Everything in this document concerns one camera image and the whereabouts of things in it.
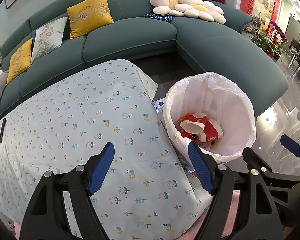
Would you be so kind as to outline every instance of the gray tile floor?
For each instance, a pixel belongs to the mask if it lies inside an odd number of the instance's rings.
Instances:
[[[300,76],[294,74],[296,62],[288,69],[289,62],[288,57],[281,57],[277,61],[288,79],[289,89],[257,118],[257,139],[252,149],[268,162],[274,172],[300,175],[299,159],[280,144],[280,137],[283,134],[300,143]],[[133,63],[158,83],[154,100],[164,98],[176,81],[195,75],[189,65],[176,53],[143,58]],[[247,171],[242,158],[227,165],[235,171]]]

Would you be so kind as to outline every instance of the floral tablecloth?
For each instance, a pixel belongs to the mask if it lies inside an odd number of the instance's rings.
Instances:
[[[151,105],[156,89],[137,66],[113,60],[65,78],[7,114],[0,143],[0,212],[21,224],[46,170],[69,172],[109,141],[115,158],[91,198],[109,238],[179,237],[211,196],[180,166]],[[80,236],[69,194],[64,198],[72,233]]]

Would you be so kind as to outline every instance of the screw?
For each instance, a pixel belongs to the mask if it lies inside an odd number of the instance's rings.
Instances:
[[[224,164],[219,164],[218,169],[221,171],[225,171],[227,169],[227,166],[225,166]]]
[[[252,169],[251,174],[254,175],[254,176],[257,176],[259,174],[259,171],[256,170],[256,169]]]
[[[46,171],[46,172],[44,173],[44,176],[45,176],[45,177],[50,177],[50,176],[51,176],[51,174],[52,174],[52,172],[51,172],[51,171]]]
[[[84,170],[84,166],[83,165],[78,165],[75,168],[76,171],[83,171]]]

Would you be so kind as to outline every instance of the blue beaded object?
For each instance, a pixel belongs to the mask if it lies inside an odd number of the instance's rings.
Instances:
[[[146,14],[145,17],[160,20],[160,21],[165,21],[165,22],[171,22],[172,21],[172,16],[169,15],[169,14],[168,15]]]

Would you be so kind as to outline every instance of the blue gripper pad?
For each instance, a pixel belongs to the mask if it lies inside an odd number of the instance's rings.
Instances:
[[[300,144],[291,139],[288,135],[284,134],[280,138],[280,143],[286,147],[293,155],[300,157]]]
[[[93,195],[96,191],[101,188],[101,185],[108,173],[110,165],[114,159],[114,145],[112,143],[108,144],[105,149],[103,156],[100,158],[98,164],[93,169],[90,176],[90,185],[88,187],[88,192]]]
[[[214,186],[212,183],[212,174],[207,164],[201,158],[202,152],[199,152],[194,144],[194,142],[189,143],[188,155],[195,169],[196,176],[200,180],[201,186],[211,194],[214,191]]]

